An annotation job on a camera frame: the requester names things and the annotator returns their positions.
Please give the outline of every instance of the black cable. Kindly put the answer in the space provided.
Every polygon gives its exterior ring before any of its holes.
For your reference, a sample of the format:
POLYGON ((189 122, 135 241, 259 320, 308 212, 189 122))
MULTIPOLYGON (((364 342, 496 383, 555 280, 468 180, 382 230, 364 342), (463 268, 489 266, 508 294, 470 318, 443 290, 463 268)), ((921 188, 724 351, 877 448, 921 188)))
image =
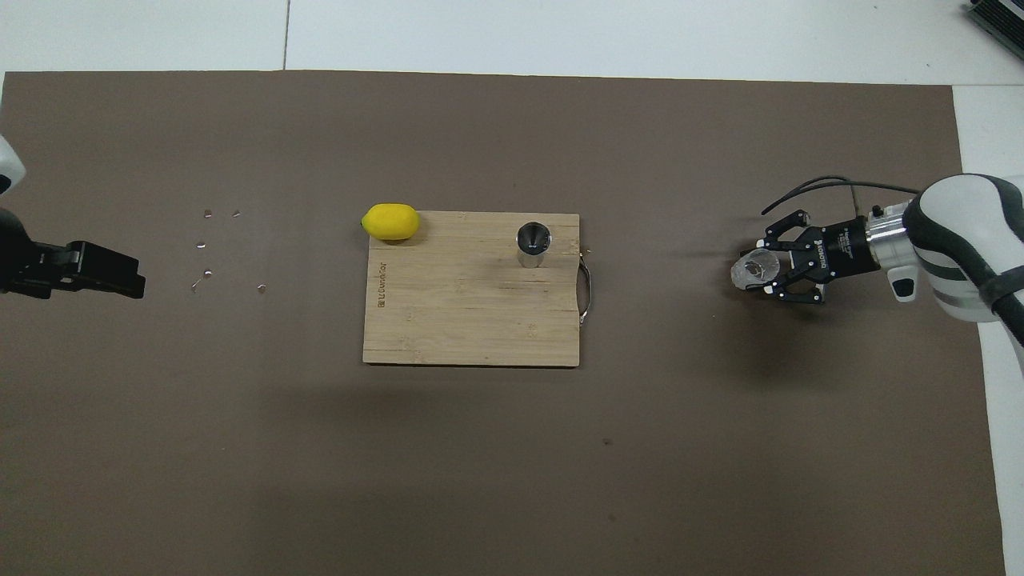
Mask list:
POLYGON ((878 183, 878 182, 854 181, 854 180, 848 180, 848 179, 843 179, 843 180, 838 181, 838 182, 824 182, 824 183, 819 183, 819 184, 814 184, 814 186, 808 186, 809 183, 814 183, 815 181, 819 181, 819 180, 827 179, 827 178, 837 178, 837 176, 821 176, 820 178, 815 178, 813 180, 808 180, 808 182, 806 182, 804 184, 801 184, 801 186, 793 189, 792 191, 790 191, 788 193, 786 193, 784 196, 782 196, 782 198, 779 198, 775 202, 772 202, 771 204, 769 204, 767 208, 765 208, 764 210, 761 211, 761 215, 763 216, 763 215, 767 214, 768 212, 771 212, 779 204, 785 202, 786 200, 790 200, 791 198, 796 198, 797 196, 800 196, 801 194, 804 194, 805 192, 811 192, 812 190, 820 190, 822 188, 831 188, 831 187, 835 187, 835 186, 849 186, 849 187, 862 186, 862 187, 866 187, 866 188, 878 188, 878 189, 882 189, 882 190, 894 190, 896 192, 905 192, 907 194, 921 194, 920 190, 914 190, 912 188, 904 188, 904 187, 892 186, 892 184, 883 184, 883 183, 878 183))

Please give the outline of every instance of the lemon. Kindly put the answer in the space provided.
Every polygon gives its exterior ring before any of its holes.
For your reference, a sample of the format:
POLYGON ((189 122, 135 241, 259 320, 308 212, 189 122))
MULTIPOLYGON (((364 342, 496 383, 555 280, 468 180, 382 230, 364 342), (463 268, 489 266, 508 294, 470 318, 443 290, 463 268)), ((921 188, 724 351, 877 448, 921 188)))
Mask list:
POLYGON ((420 229, 420 215, 409 204, 375 204, 362 228, 377 240, 406 240, 420 229))

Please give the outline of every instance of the white tile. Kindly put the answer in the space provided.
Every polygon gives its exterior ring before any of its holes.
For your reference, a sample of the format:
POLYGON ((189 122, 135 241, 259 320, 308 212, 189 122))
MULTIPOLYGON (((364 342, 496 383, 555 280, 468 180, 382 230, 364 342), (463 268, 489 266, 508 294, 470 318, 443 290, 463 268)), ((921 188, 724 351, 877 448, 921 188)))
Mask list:
POLYGON ((292 0, 288 68, 1024 84, 935 0, 292 0))
MULTIPOLYGON (((1024 174, 1024 86, 955 86, 964 170, 1024 174)), ((1007 574, 1024 574, 1024 378, 1000 324, 982 324, 985 400, 1007 574)))
POLYGON ((3 0, 0 71, 273 70, 287 0, 3 0))

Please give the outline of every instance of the brown table surface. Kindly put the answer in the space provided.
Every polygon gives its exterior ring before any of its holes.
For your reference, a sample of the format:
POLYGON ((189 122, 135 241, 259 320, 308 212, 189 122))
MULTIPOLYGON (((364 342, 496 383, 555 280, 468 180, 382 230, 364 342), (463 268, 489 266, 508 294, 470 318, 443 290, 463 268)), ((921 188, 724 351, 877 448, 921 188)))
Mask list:
POLYGON ((0 132, 34 240, 147 278, 0 297, 4 574, 1002 572, 975 327, 728 280, 804 179, 957 172, 948 87, 8 74, 0 132), (580 213, 581 367, 364 365, 384 201, 580 213))

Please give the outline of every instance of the wood grain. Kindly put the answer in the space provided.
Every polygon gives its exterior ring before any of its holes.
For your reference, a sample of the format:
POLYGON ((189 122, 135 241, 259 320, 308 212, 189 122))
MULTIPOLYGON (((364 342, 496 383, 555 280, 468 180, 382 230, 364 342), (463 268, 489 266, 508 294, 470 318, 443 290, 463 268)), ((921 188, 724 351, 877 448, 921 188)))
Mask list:
POLYGON ((362 361, 465 366, 580 365, 580 215, 420 211, 409 240, 370 239, 362 361), (519 227, 552 243, 522 268, 519 227))

